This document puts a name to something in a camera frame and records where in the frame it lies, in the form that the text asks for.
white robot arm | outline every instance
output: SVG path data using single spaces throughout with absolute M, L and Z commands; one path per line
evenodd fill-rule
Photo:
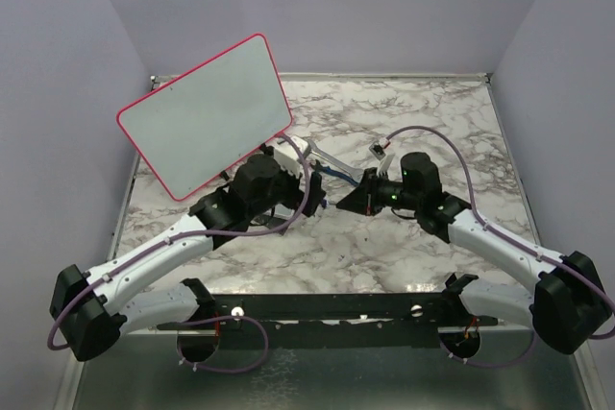
M 298 138 L 292 144 L 300 145 L 302 150 L 307 147 Z M 299 189 L 300 157 L 292 151 L 286 144 L 250 157 L 228 187 L 203 197 L 175 225 L 132 252 L 85 273 L 76 266 L 62 271 L 50 311 L 77 359 L 88 360 L 99 355 L 121 335 L 136 329 L 209 319 L 218 313 L 231 314 L 224 311 L 227 305 L 217 302 L 196 279 L 187 279 L 171 290 L 143 290 L 190 259 L 203 256 L 245 232 L 255 216 L 273 206 L 298 209 L 306 216 L 313 214 L 325 195 L 321 179 L 313 174 L 308 182 L 308 194 L 304 195 Z M 378 214 L 386 206 L 414 210 L 424 231 L 476 253 L 522 286 L 490 284 L 466 276 L 463 283 L 453 283 L 442 293 L 423 294 L 421 300 L 427 297 L 425 305 L 431 307 L 416 304 L 421 308 L 420 313 L 410 311 L 410 303 L 401 311 L 384 305 L 391 297 L 383 295 L 378 297 L 382 300 L 381 308 L 376 306 L 371 313 L 357 315 L 360 311 L 349 305 L 350 301 L 348 305 L 340 304 L 342 299 L 351 298 L 337 296 L 308 303 L 322 306 L 320 312 L 314 312 L 312 307 L 302 311 L 297 301 L 290 309 L 272 308 L 263 314 L 267 322 L 330 321 L 332 318 L 328 316 L 333 315 L 334 320 L 389 319 L 404 321 L 404 326 L 437 328 L 467 326 L 468 319 L 474 316 L 488 316 L 533 327 L 552 348 L 572 353 L 610 317 L 608 306 L 586 286 L 541 260 L 549 257 L 562 261 L 602 289 L 587 256 L 573 253 L 562 257 L 488 221 L 465 201 L 442 191 L 437 167 L 423 153 L 404 156 L 402 173 L 403 181 L 390 181 L 381 169 L 365 170 L 357 188 L 337 207 L 364 215 Z M 534 256 L 520 250 L 520 245 L 533 248 Z M 404 296 L 412 302 L 420 298 L 416 294 Z M 375 297 L 368 297 L 369 302 L 375 302 Z M 421 317 L 424 309 L 426 315 Z M 399 312 L 398 317 L 390 317 L 391 312 Z M 246 314 L 259 318 L 258 313 L 246 310 Z

marble tabletop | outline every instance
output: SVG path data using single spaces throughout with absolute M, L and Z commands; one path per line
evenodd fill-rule
M 456 80 L 390 82 L 283 82 L 294 115 L 289 134 L 309 136 L 348 164 L 377 164 L 369 144 L 407 125 L 426 125 L 446 134 L 471 169 L 483 214 L 532 240 L 529 218 L 485 83 Z M 455 154 L 427 133 L 402 133 L 387 152 L 397 156 L 389 170 L 399 179 L 399 158 L 424 151 L 440 169 L 446 190 L 467 197 Z M 175 223 L 214 181 L 193 198 L 173 201 L 145 162 L 138 165 L 117 254 L 121 255 Z M 330 201 L 351 191 L 325 177 Z M 302 217 L 285 236 L 236 238 L 155 282 L 165 289 L 198 277 L 212 293 L 365 293 L 439 290 L 452 272 L 492 282 L 514 283 L 498 268 L 422 232 L 389 210 L 363 217 L 319 209 Z

pink tablet border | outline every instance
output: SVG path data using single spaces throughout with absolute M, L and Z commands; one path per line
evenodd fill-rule
M 186 198 L 190 197 L 192 194 L 194 194 L 195 192 L 197 192 L 198 190 L 200 190 L 201 188 L 203 188 L 205 185 L 207 185 L 208 183 L 210 183 L 211 181 L 213 181 L 216 177 L 210 178 L 209 180 L 205 181 L 203 184 L 201 184 L 199 187 L 197 187 L 194 191 L 190 192 L 189 194 L 187 194 L 184 197 L 175 197 L 171 191 L 169 190 L 169 188 L 166 186 L 166 184 L 164 184 L 164 181 L 162 181 L 162 178 L 160 177 L 160 175 L 158 174 L 158 172 L 154 169 L 154 167 L 152 167 L 152 165 L 150 164 L 150 162 L 148 161 L 147 157 L 143 155 L 143 153 L 141 152 L 141 150 L 138 148 L 138 146 L 136 145 L 135 141 L 131 138 L 131 136 L 128 134 L 128 132 L 126 131 L 126 129 L 124 128 L 124 126 L 122 125 L 122 122 L 120 120 L 120 117 L 122 115 L 122 113 L 127 110 L 132 108 L 134 105 L 139 104 L 141 101 L 146 100 L 147 98 L 149 98 L 150 96 L 152 96 L 155 93 L 158 93 L 159 91 L 161 91 L 162 89 L 164 89 L 165 87 L 174 84 L 175 82 L 177 82 L 179 79 L 182 79 L 183 77 L 187 76 L 188 74 L 191 74 L 192 72 L 196 71 L 197 69 L 202 68 L 203 66 L 205 66 L 206 64 L 212 62 L 213 60 L 216 60 L 220 57 L 222 57 L 223 55 L 229 53 L 231 50 L 235 49 L 236 47 L 238 47 L 239 45 L 247 42 L 248 40 L 251 40 L 253 38 L 256 37 L 262 37 L 262 39 L 265 42 L 265 46 L 267 47 L 267 53 L 269 53 L 269 58 L 271 59 L 271 63 L 273 64 L 273 68 L 276 71 L 276 76 L 278 77 L 278 83 L 280 84 L 280 90 L 282 91 L 282 95 L 284 97 L 284 101 L 286 102 L 286 107 L 288 108 L 288 115 L 290 115 L 290 123 L 284 127 L 282 130 L 280 130 L 279 132 L 277 132 L 276 134 L 274 134 L 273 136 L 271 136 L 269 139 L 267 139 L 266 141 L 269 141 L 273 138 L 275 138 L 277 135 L 279 135 L 280 133 L 283 133 L 286 129 L 288 129 L 288 127 L 290 127 L 292 125 L 293 122 L 293 117 L 292 117 L 292 112 L 290 110 L 290 106 L 288 105 L 288 100 L 286 99 L 286 94 L 284 93 L 284 89 L 282 87 L 282 81 L 280 80 L 280 74 L 278 73 L 278 67 L 276 66 L 276 62 L 273 59 L 273 55 L 271 54 L 271 48 L 269 48 L 269 42 L 267 41 L 267 37 L 264 36 L 263 33 L 255 33 L 252 34 L 251 36 L 248 36 L 246 38 L 244 38 L 243 40 L 241 40 L 240 42 L 236 43 L 235 45 L 233 45 L 232 47 L 228 48 L 227 50 L 218 53 L 216 56 L 210 58 L 209 60 L 202 62 L 201 64 L 199 64 L 198 66 L 194 67 L 193 69 L 190 69 L 187 72 L 184 72 L 184 74 L 182 74 L 181 76 L 173 79 L 170 82 L 167 82 L 166 84 L 158 87 L 157 89 L 149 92 L 148 94 L 146 94 L 145 96 L 143 96 L 142 98 L 139 98 L 138 100 L 136 100 L 134 103 L 131 103 L 129 105 L 127 105 L 126 107 L 122 108 L 119 112 L 117 112 L 117 115 L 115 116 L 115 120 L 117 121 L 117 125 L 119 125 L 119 128 L 122 129 L 122 132 L 124 132 L 124 134 L 126 134 L 126 136 L 128 136 L 128 139 L 130 139 L 131 143 L 133 143 L 133 146 L 135 146 L 135 149 L 138 151 L 139 155 L 141 156 L 141 158 L 143 160 L 145 160 L 145 163 L 147 163 L 150 167 L 150 169 L 152 170 L 152 172 L 154 172 L 154 175 L 156 175 L 156 178 L 158 178 L 158 180 L 160 181 L 160 184 L 162 184 L 162 187 L 164 187 L 164 190 L 168 193 L 169 196 L 171 196 L 171 198 L 176 201 L 176 202 L 180 202 L 185 200 Z M 238 162 L 240 162 L 242 159 L 244 159 L 245 157 L 249 156 L 250 154 L 252 154 L 254 151 L 256 151 L 259 148 L 259 146 L 257 146 L 255 149 L 253 149 L 251 152 L 249 152 L 248 154 L 246 154 L 244 157 L 240 158 L 239 160 L 233 162 L 231 165 L 229 165 L 227 168 L 225 168 L 225 170 L 228 170 L 229 168 L 231 168 L 233 165 L 237 164 Z

white wall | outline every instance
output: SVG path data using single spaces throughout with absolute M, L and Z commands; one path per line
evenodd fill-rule
M 591 256 L 611 297 L 614 70 L 615 0 L 536 0 L 494 77 L 496 103 L 542 240 Z M 614 341 L 592 343 L 613 408 Z
M 493 71 L 533 0 L 111 0 L 152 74 L 261 31 L 281 71 Z
M 148 85 L 110 0 L 0 0 L 0 408 L 52 408 L 56 274 L 101 261 L 132 158 L 117 109 Z

screw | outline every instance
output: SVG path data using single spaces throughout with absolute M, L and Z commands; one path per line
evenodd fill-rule
M 414 304 L 410 307 L 410 315 L 412 317 L 421 317 L 423 315 L 423 306 L 420 304 Z
M 234 307 L 231 310 L 231 315 L 232 316 L 238 316 L 238 317 L 243 316 L 244 315 L 243 308 L 241 306 Z

